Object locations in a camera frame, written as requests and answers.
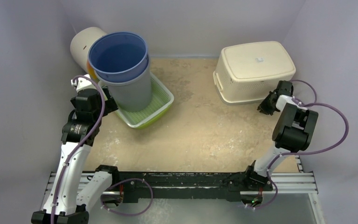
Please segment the grey plastic bucket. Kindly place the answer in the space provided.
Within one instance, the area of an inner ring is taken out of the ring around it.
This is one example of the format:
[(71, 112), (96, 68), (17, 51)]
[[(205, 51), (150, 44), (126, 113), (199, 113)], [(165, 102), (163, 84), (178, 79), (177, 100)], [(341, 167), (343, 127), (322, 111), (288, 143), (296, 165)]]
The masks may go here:
[(117, 106), (127, 112), (138, 112), (145, 109), (152, 99), (150, 68), (135, 79), (123, 83), (114, 83), (102, 79), (99, 75), (99, 86), (107, 86)]

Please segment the cream plastic basket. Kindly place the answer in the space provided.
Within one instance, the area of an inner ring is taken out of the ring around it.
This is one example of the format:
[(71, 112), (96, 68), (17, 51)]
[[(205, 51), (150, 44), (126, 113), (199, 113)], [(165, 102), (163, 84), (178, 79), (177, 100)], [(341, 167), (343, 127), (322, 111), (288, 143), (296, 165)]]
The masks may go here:
[(224, 47), (213, 72), (215, 88), (227, 105), (264, 100), (280, 80), (289, 81), (296, 67), (289, 53), (276, 41)]

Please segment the blue plastic bucket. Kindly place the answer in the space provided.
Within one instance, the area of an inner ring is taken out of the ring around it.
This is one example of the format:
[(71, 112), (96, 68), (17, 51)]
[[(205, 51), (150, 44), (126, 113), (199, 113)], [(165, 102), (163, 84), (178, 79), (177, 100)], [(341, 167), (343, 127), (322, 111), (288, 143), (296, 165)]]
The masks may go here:
[(91, 46), (88, 61), (100, 79), (124, 83), (137, 78), (146, 69), (148, 45), (135, 33), (107, 34)]

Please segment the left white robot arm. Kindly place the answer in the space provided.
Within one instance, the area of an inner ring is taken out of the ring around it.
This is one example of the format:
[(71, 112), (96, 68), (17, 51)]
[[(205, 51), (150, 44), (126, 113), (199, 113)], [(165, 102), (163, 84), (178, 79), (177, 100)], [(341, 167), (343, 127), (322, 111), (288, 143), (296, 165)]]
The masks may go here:
[(47, 201), (32, 214), (33, 224), (86, 224), (102, 193), (120, 186), (117, 167), (100, 165), (85, 187), (78, 189), (102, 116), (117, 109), (114, 100), (110, 99), (105, 109), (103, 95), (88, 88), (78, 91), (70, 101), (74, 109), (62, 128), (60, 164)]

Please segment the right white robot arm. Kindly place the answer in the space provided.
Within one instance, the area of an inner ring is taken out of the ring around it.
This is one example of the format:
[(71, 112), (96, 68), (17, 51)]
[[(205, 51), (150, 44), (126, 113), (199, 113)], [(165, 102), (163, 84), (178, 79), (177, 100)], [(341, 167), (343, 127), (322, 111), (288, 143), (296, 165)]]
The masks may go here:
[(318, 119), (316, 111), (300, 105), (293, 96), (294, 87), (290, 81), (279, 81), (258, 105), (257, 110), (266, 115), (280, 113), (272, 133), (273, 146), (261, 158), (255, 160), (246, 170), (243, 184), (249, 190), (267, 185), (270, 175), (288, 156), (305, 151), (310, 145)]

